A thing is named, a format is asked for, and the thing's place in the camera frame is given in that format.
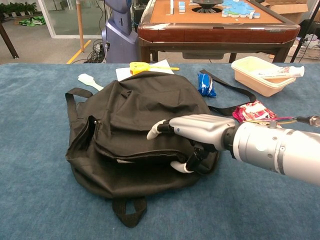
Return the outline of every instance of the backpack strap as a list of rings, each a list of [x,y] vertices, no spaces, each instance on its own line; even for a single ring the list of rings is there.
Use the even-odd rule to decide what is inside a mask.
[[[135,213],[126,214],[127,201],[130,199],[116,198],[112,200],[112,210],[120,219],[120,221],[128,228],[133,228],[138,225],[143,214],[147,209],[147,200],[144,196],[132,198]]]
[[[219,84],[225,86],[226,88],[231,89],[231,90],[233,90],[235,92],[238,92],[240,94],[246,95],[250,100],[248,102],[245,102],[245,103],[242,103],[242,104],[239,104],[239,105],[236,105],[236,106],[226,107],[226,108],[208,106],[211,111],[216,111],[216,112],[218,112],[218,113],[220,113],[220,114],[222,114],[224,116],[232,116],[232,113],[235,111],[236,107],[244,105],[244,104],[248,104],[248,103],[253,103],[257,99],[257,97],[253,93],[251,93],[250,91],[248,91],[246,89],[239,88],[239,87],[231,86],[230,84],[226,83],[225,81],[222,81],[220,78],[218,78],[217,76],[211,74],[210,72],[208,72],[205,69],[201,70],[200,73],[208,74],[217,83],[219,83]]]
[[[75,101],[74,95],[79,96],[79,97],[83,97],[86,99],[93,96],[92,92],[85,90],[83,88],[79,88],[79,87],[75,87],[65,94],[68,117],[69,117],[70,122],[76,120],[78,117],[77,109],[76,109],[76,101]]]

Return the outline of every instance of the red snack wrapper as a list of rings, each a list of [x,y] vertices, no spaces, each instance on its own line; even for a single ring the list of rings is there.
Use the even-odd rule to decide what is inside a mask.
[[[237,106],[232,116],[242,123],[247,120],[273,119],[277,115],[266,108],[260,101],[256,100],[241,106]]]

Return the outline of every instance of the beige plastic box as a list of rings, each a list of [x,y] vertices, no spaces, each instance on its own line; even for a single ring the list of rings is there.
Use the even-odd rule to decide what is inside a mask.
[[[270,97],[280,92],[285,86],[296,80],[296,77],[264,79],[254,75],[252,71],[255,70],[278,68],[273,63],[255,56],[247,56],[236,60],[231,64],[231,67],[234,69],[236,81],[265,97]]]

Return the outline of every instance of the yellow toy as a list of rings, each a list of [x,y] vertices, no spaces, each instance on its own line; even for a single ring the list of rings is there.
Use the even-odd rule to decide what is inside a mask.
[[[149,71],[150,69],[171,69],[174,71],[179,71],[178,67],[167,67],[167,66],[153,66],[146,62],[133,61],[130,63],[130,72],[135,75],[143,71]]]

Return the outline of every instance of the blue snack bag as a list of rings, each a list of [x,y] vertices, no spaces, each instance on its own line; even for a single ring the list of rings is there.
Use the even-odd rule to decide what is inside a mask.
[[[211,76],[205,73],[198,73],[198,91],[202,96],[215,98],[217,96],[214,81]]]

